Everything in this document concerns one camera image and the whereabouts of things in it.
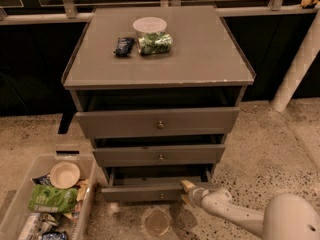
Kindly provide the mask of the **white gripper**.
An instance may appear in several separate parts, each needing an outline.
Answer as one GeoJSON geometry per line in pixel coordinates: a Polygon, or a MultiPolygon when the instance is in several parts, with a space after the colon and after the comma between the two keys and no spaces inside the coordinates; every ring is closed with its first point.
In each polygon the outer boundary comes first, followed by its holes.
{"type": "Polygon", "coordinates": [[[181,180],[180,184],[183,187],[184,191],[188,192],[188,194],[181,195],[182,200],[187,205],[191,205],[192,207],[200,207],[202,198],[209,194],[208,189],[196,186],[191,181],[181,180]]]}

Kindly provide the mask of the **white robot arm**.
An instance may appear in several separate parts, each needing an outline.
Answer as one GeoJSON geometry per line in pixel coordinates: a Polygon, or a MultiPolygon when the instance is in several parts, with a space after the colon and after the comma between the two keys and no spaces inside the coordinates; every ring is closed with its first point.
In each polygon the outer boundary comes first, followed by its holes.
{"type": "Polygon", "coordinates": [[[225,188],[204,187],[181,180],[182,199],[193,207],[227,220],[261,240],[320,240],[320,216],[304,198],[281,193],[274,196],[264,211],[232,203],[225,188]]]}

